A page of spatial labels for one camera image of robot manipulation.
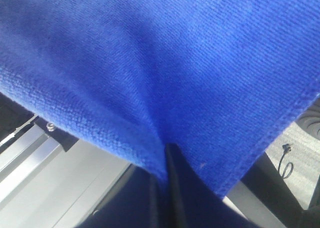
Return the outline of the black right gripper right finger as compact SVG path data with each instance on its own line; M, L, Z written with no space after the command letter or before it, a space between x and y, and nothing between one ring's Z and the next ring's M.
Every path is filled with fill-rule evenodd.
M176 144L167 144L170 227L257 227L217 197L197 176Z

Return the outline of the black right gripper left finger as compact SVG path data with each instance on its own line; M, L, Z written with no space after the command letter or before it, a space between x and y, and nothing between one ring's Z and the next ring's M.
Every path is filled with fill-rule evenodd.
M156 178L130 165L80 227L165 227Z

